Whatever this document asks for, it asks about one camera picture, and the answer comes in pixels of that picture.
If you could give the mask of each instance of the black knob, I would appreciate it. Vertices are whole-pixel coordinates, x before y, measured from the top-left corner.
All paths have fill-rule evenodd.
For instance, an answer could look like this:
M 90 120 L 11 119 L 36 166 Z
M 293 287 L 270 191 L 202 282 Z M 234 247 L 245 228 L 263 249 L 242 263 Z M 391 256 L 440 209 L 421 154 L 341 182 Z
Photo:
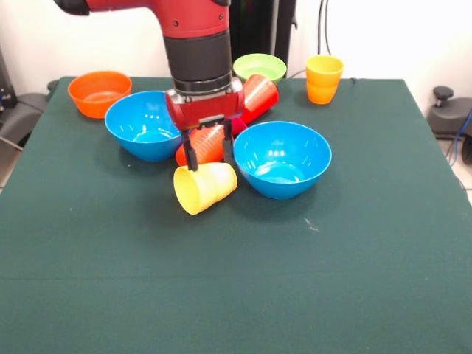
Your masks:
M 439 101 L 447 101 L 454 96 L 452 88 L 447 86 L 436 86 L 433 93 Z
M 55 3 L 65 12 L 71 15 L 88 15 L 90 13 L 89 4 L 86 0 L 54 0 Z

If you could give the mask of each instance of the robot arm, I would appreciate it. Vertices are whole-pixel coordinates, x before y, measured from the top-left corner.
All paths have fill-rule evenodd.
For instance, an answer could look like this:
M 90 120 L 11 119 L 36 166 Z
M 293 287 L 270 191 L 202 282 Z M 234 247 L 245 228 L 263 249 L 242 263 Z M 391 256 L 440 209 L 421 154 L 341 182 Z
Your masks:
M 239 79 L 232 77 L 230 0 L 55 2 L 73 15 L 135 7 L 147 7 L 155 13 L 161 24 L 174 82 L 174 89 L 167 92 L 167 107 L 184 137 L 189 168 L 196 170 L 188 130 L 219 122 L 230 124 L 243 110 L 243 86 Z

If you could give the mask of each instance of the cup rim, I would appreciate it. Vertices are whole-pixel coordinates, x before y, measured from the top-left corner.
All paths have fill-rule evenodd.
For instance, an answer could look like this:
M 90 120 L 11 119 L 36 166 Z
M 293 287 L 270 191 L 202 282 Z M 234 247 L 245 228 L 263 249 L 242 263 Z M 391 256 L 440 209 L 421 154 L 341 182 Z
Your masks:
M 137 92 L 135 94 L 129 94 L 128 96 L 125 96 L 125 97 L 122 97 L 121 99 L 117 100 L 107 111 L 106 111 L 106 114 L 105 114 L 105 127 L 107 129 L 107 131 L 110 132 L 110 134 L 115 137 L 116 139 L 119 139 L 123 142 L 130 142 L 132 144 L 140 144 L 140 145 L 150 145 L 150 144 L 161 144 L 161 143 L 168 143 L 168 142 L 172 142 L 172 141 L 175 141 L 177 139 L 181 139 L 181 134 L 180 134 L 180 131 L 179 131 L 179 134 L 174 136 L 173 138 L 170 138 L 168 140 L 163 140 L 163 141 L 160 141 L 160 142 L 135 142 L 133 141 L 132 139 L 127 139 L 127 138 L 123 138 L 122 136 L 118 135 L 117 133 L 115 133 L 111 128 L 110 128 L 110 125 L 109 125 L 109 114 L 110 112 L 112 112 L 113 109 L 116 109 L 116 106 L 119 105 L 122 101 L 125 101 L 125 100 L 130 100 L 131 98 L 133 97 L 136 97 L 136 96 L 141 96 L 141 95 L 145 95 L 145 94 L 163 94 L 165 95 L 165 91 L 160 91 L 160 90 L 151 90 L 151 91 L 141 91 L 141 92 Z
M 319 172 L 317 173 L 316 175 L 314 176 L 311 176 L 309 178 L 305 178 L 303 180 L 300 180 L 300 181 L 295 181 L 295 182 L 290 182 L 290 183 L 284 183 L 284 184 L 287 184 L 287 185 L 294 185 L 294 184 L 303 184 L 303 183 L 306 183 L 306 182 L 309 182 L 309 181 L 312 181 L 314 180 L 315 178 L 318 178 L 320 177 L 323 173 L 325 173 L 327 171 L 327 169 L 330 167 L 331 165 L 331 162 L 333 161 L 333 150 L 331 149 L 331 145 L 330 143 L 327 141 L 327 139 L 321 135 L 318 131 L 315 131 L 314 129 L 306 126 L 306 125 L 303 125 L 303 124 L 300 124 L 300 123 L 295 123 L 295 122 L 288 122 L 288 121 L 284 121 L 284 120 L 275 120 L 275 121 L 272 121 L 272 122 L 264 122 L 264 123 L 259 123 L 259 124 L 255 124 L 249 128 L 247 128 L 244 132 L 242 132 L 235 140 L 235 143 L 234 143 L 234 146 L 233 148 L 235 149 L 236 151 L 236 144 L 238 143 L 238 140 L 242 140 L 240 139 L 241 136 L 243 136 L 245 133 L 248 133 L 251 129 L 257 127 L 258 125 L 271 125 L 271 124 L 277 124 L 277 123 L 282 123 L 283 125 L 298 125 L 299 127 L 302 127 L 302 128 L 306 128 L 308 129 L 309 131 L 312 131 L 315 133 L 315 135 L 317 135 L 328 147 L 328 150 L 329 150 L 329 153 L 330 153 L 330 157 L 327 161 L 327 164 L 326 166 Z M 251 177 L 259 180 L 259 181 L 264 181 L 264 183 L 268 183 L 268 184 L 276 184 L 276 185 L 280 185 L 279 182 L 274 182 L 274 181 L 267 181 L 266 179 L 264 178 L 261 178 L 259 176 L 256 176 L 254 173 L 244 169 L 242 167 L 241 164 L 238 163 L 237 159 L 236 159 L 236 156 L 235 156 L 235 161 L 236 161 L 236 165 L 239 167 L 240 170 L 244 171 L 245 173 L 247 173 L 248 175 L 250 175 Z
M 332 71 L 332 72 L 318 72 L 318 71 L 316 71 L 316 70 L 310 68 L 310 65 L 309 65 L 310 60 L 313 60 L 313 59 L 315 59 L 315 58 L 331 58 L 331 59 L 334 59 L 335 61 L 337 61 L 338 63 L 341 64 L 341 68 L 340 68 L 339 70 L 335 70 L 335 71 Z M 310 69 L 311 71 L 314 71 L 314 72 L 316 72 L 317 74 L 321 74 L 321 75 L 339 74 L 339 73 L 342 73 L 342 72 L 344 71 L 344 62 L 343 62 L 341 59 L 335 57 L 334 55 L 317 54 L 317 55 L 314 55 L 314 56 L 309 57 L 309 58 L 307 59 L 307 62 L 306 62 L 306 69 L 307 69 L 307 70 Z
M 80 98 L 78 98 L 77 96 L 75 96 L 71 93 L 71 90 L 72 90 L 73 86 L 76 86 L 81 81 L 89 78 L 90 76 L 97 75 L 97 74 L 104 74 L 104 75 L 115 74 L 116 76 L 120 76 L 120 77 L 124 78 L 127 81 L 128 87 L 126 88 L 126 90 L 124 92 L 120 93 L 120 95 L 118 97 L 115 97 L 113 99 L 106 98 L 104 100 L 98 100 L 98 101 L 94 101 L 94 102 L 85 101 L 85 100 L 80 99 Z M 67 86 L 67 93 L 76 102 L 85 103 L 87 105 L 101 105 L 103 103 L 112 103 L 115 100 L 121 100 L 124 96 L 129 95 L 132 88 L 133 88 L 133 81 L 126 74 L 123 74 L 122 72 L 117 72 L 117 71 L 114 71 L 114 70 L 101 70 L 101 71 L 96 71 L 96 72 L 87 72 L 86 74 L 83 74 L 81 76 L 77 76 L 74 79 L 72 79 L 72 81 Z

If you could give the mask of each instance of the bowl rim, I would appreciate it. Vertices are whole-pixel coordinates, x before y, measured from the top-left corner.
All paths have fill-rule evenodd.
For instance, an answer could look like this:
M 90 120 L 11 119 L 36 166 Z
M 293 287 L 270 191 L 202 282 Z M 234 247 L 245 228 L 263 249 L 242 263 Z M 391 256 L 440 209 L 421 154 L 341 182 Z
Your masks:
M 113 102 L 116 100 L 116 98 L 107 98 L 106 100 L 98 100 L 98 101 L 93 101 L 93 102 L 89 102 L 89 101 L 85 101 L 85 100 L 82 100 L 80 98 L 77 98 L 76 96 L 74 96 L 72 93 L 71 93 L 71 87 L 73 84 L 76 84 L 77 82 L 79 82 L 80 80 L 83 80 L 85 77 L 88 77 L 90 75 L 93 75 L 93 74 L 118 74 L 119 76 L 122 76 L 124 77 L 127 81 L 128 81 L 128 87 L 126 88 L 126 91 L 125 92 L 122 92 L 120 95 L 119 95 L 119 99 L 121 100 L 124 96 L 127 95 L 127 93 L 129 91 L 131 91 L 131 89 L 133 88 L 133 81 L 132 79 L 127 76 L 126 74 L 123 74 L 122 72 L 116 72 L 114 70 L 101 70 L 101 71 L 97 71 L 97 72 L 88 72 L 86 74 L 83 74 L 81 76 L 77 76 L 76 78 L 74 78 L 70 84 L 67 86 L 67 93 L 69 94 L 69 96 L 74 100 L 74 101 L 77 101 L 77 102 L 80 102 L 80 103 L 86 103 L 88 105 L 101 105 L 103 103 L 110 103 L 110 102 Z
M 119 140 L 122 140 L 123 142 L 132 142 L 134 144 L 160 144 L 160 143 L 163 143 L 163 142 L 172 142 L 173 140 L 175 139 L 180 139 L 181 138 L 181 134 L 179 132 L 179 134 L 177 136 L 174 136 L 173 138 L 170 138 L 168 140 L 164 140 L 164 141 L 161 141 L 161 142 L 135 142 L 133 140 L 130 140 L 130 139 L 126 139 L 126 138 L 123 138 L 117 134 L 114 133 L 114 131 L 112 131 L 110 129 L 110 127 L 108 126 L 108 114 L 110 113 L 111 109 L 115 106 L 115 105 L 118 105 L 118 103 L 124 101 L 124 100 L 127 100 L 127 99 L 130 99 L 132 97 L 135 97 L 135 96 L 140 96 L 142 94 L 156 94 L 156 93 L 159 93 L 159 94 L 164 94 L 165 95 L 165 91 L 161 91 L 161 90 L 150 90 L 150 91 L 141 91 L 141 92 L 136 92 L 135 94 L 130 94 L 126 97 L 123 97 L 119 100 L 117 100 L 107 111 L 106 111 L 106 114 L 105 114 L 105 127 L 107 129 L 107 131 L 113 135 L 115 138 L 119 139 Z
M 239 76 L 239 77 L 242 77 L 244 80 L 248 80 L 251 75 L 247 76 L 247 75 L 241 74 L 240 71 L 237 70 L 238 69 L 237 66 L 240 65 L 240 62 L 243 59 L 250 58 L 250 57 L 265 57 L 265 58 L 270 58 L 272 60 L 275 60 L 276 62 L 282 63 L 282 65 L 285 69 L 284 72 L 280 75 L 277 75 L 276 77 L 267 77 L 271 81 L 272 80 L 280 80 L 287 73 L 287 64 L 285 64 L 282 59 L 276 57 L 275 55 L 270 55 L 270 54 L 265 54 L 265 53 L 250 53 L 250 54 L 246 54 L 246 55 L 243 55 L 243 56 L 239 57 L 233 63 L 233 70 L 235 71 L 236 75 Z
M 279 182 L 273 182 L 273 181 L 267 181 L 266 179 L 263 179 L 259 176 L 256 176 L 255 174 L 249 172 L 248 170 L 244 169 L 241 164 L 237 161 L 236 159 L 236 144 L 239 140 L 239 138 L 244 135 L 245 133 L 249 132 L 251 129 L 257 127 L 258 125 L 273 125 L 273 124 L 280 124 L 282 123 L 282 125 L 296 125 L 296 126 L 299 126 L 301 128 L 304 128 L 304 129 L 308 129 L 309 131 L 312 131 L 315 133 L 315 135 L 317 135 L 327 146 L 328 150 L 329 150 L 329 153 L 330 153 L 330 156 L 329 156 L 329 159 L 327 161 L 327 164 L 326 166 L 319 172 L 317 173 L 316 175 L 310 177 L 310 178 L 306 178 L 306 179 L 303 179 L 303 180 L 300 180 L 300 181 L 295 181 L 295 182 L 287 182 L 287 183 L 279 183 Z M 312 181 L 314 180 L 315 178 L 318 178 L 320 177 L 323 173 L 326 172 L 326 170 L 329 168 L 329 166 L 331 165 L 331 162 L 333 160 L 333 151 L 331 149 L 331 145 L 330 143 L 326 140 L 326 138 L 321 135 L 318 131 L 315 131 L 314 129 L 310 128 L 310 127 L 307 127 L 306 125 L 303 125 L 303 124 L 299 124 L 299 123 L 295 123 L 295 122 L 287 122 L 287 121 L 284 121 L 284 120 L 275 120 L 275 121 L 272 121 L 272 122 L 264 122 L 264 123 L 259 123 L 259 124 L 256 124 L 256 125 L 253 125 L 247 129 L 245 129 L 245 131 L 243 131 L 241 134 L 239 134 L 239 136 L 237 136 L 236 140 L 235 140 L 235 143 L 234 143 L 234 146 L 233 146 L 233 150 L 235 152 L 235 161 L 236 161 L 236 164 L 237 166 L 239 167 L 240 170 L 244 171 L 245 173 L 247 173 L 248 175 L 250 175 L 251 177 L 254 177 L 255 179 L 259 180 L 259 181 L 264 181 L 265 183 L 269 183 L 269 184 L 276 184 L 276 185 L 294 185 L 294 184 L 302 184 L 302 183 L 306 183 L 306 182 L 309 182 L 309 181 Z

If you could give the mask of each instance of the orange cup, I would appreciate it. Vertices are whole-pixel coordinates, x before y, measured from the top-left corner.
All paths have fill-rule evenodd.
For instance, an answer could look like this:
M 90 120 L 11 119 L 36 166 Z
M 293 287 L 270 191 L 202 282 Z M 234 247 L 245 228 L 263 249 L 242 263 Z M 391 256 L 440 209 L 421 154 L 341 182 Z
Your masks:
M 69 95 L 84 116 L 104 119 L 107 110 L 131 93 L 131 79 L 119 72 L 91 72 L 69 85 Z
M 317 105 L 327 105 L 338 90 L 344 64 L 331 55 L 315 55 L 307 61 L 308 99 Z

